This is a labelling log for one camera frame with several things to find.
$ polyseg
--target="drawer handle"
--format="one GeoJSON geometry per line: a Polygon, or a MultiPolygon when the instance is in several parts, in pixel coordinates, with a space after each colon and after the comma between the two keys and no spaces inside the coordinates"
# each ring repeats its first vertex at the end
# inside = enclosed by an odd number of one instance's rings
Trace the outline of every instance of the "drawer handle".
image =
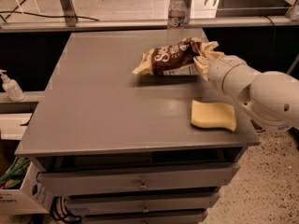
{"type": "Polygon", "coordinates": [[[146,205],[143,206],[143,210],[142,210],[143,213],[149,213],[150,210],[148,209],[148,207],[146,205]]]}
{"type": "Polygon", "coordinates": [[[148,189],[148,185],[146,185],[146,181],[145,180],[142,180],[141,181],[141,184],[139,186],[139,189],[140,190],[147,190],[148,189]]]}

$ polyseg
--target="pump bottle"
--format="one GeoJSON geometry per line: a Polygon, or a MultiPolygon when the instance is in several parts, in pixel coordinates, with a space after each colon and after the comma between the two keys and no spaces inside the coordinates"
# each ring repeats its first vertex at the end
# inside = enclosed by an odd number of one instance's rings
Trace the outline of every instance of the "pump bottle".
{"type": "Polygon", "coordinates": [[[8,97],[12,101],[21,101],[25,97],[24,93],[21,90],[21,87],[16,80],[11,79],[7,75],[5,75],[5,72],[5,70],[0,70],[1,78],[3,80],[3,90],[7,93],[8,97]]]}

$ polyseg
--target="box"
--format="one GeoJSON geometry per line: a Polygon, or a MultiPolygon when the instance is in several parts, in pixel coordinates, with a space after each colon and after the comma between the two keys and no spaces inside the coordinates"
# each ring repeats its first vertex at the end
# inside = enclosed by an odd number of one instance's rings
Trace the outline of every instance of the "box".
{"type": "Polygon", "coordinates": [[[46,214],[53,197],[36,176],[38,169],[31,163],[20,189],[0,190],[0,215],[46,214]]]}

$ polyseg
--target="bottle cap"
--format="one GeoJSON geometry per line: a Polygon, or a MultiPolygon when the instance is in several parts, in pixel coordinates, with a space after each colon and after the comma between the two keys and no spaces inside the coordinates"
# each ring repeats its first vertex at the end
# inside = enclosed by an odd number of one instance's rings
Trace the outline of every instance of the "bottle cap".
{"type": "Polygon", "coordinates": [[[9,81],[8,76],[6,74],[3,74],[5,72],[6,72],[6,70],[1,70],[0,69],[0,74],[1,74],[1,78],[2,78],[3,82],[9,81]]]}

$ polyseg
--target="yellow sponge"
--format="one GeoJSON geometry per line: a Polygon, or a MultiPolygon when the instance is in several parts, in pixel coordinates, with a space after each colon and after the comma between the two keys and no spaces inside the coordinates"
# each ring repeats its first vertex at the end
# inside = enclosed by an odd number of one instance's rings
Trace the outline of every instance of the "yellow sponge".
{"type": "Polygon", "coordinates": [[[236,128],[235,109],[226,103],[201,103],[192,101],[191,124],[200,128],[236,128]]]}

